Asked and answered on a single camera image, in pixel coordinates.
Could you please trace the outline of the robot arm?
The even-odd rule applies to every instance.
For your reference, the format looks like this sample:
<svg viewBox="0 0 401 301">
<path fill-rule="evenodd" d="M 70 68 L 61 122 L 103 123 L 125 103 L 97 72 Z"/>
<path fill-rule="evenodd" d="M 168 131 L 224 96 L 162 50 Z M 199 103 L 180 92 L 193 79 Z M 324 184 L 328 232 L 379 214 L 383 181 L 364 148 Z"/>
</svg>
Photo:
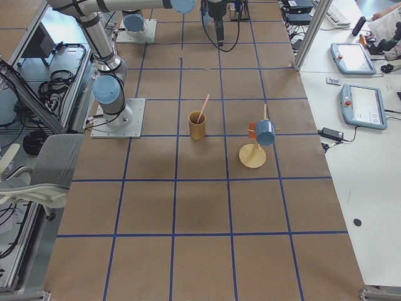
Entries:
<svg viewBox="0 0 401 301">
<path fill-rule="evenodd" d="M 103 110 L 104 123 L 110 129 L 123 129 L 132 119 L 132 110 L 124 96 L 127 66 L 113 50 L 100 22 L 100 13 L 127 11 L 135 14 L 143 9 L 173 9 L 187 14 L 195 8 L 195 1 L 48 1 L 54 11 L 75 18 L 96 59 L 101 73 L 95 80 L 93 93 Z"/>
<path fill-rule="evenodd" d="M 129 35 L 135 36 L 143 33 L 147 29 L 141 9 L 122 11 L 122 15 L 123 25 Z"/>
</svg>

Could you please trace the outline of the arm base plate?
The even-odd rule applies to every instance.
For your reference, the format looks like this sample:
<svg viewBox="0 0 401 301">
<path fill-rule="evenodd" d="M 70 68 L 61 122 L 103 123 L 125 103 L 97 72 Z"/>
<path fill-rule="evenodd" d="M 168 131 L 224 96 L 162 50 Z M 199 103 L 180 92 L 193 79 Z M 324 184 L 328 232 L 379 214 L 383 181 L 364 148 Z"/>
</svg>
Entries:
<svg viewBox="0 0 401 301">
<path fill-rule="evenodd" d="M 145 102 L 145 98 L 126 98 L 125 109 L 115 120 L 111 115 L 104 115 L 101 105 L 98 105 L 96 113 L 103 115 L 103 117 L 94 120 L 93 127 L 91 128 L 91 138 L 140 138 L 145 111 Z"/>
<path fill-rule="evenodd" d="M 134 22 L 123 19 L 115 40 L 117 43 L 152 44 L 155 43 L 156 27 L 156 19 L 139 19 Z"/>
</svg>

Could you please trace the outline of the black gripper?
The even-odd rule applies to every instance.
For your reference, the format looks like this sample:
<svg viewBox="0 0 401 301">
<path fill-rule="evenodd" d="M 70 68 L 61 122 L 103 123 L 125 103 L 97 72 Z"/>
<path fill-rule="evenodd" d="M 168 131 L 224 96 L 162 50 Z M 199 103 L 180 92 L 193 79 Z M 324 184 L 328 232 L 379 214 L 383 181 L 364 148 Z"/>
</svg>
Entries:
<svg viewBox="0 0 401 301">
<path fill-rule="evenodd" d="M 222 19 L 227 13 L 227 5 L 229 3 L 231 3 L 230 0 L 202 0 L 200 4 L 201 15 L 205 16 L 208 14 L 214 19 L 218 47 L 222 47 L 224 45 L 224 22 Z"/>
</svg>

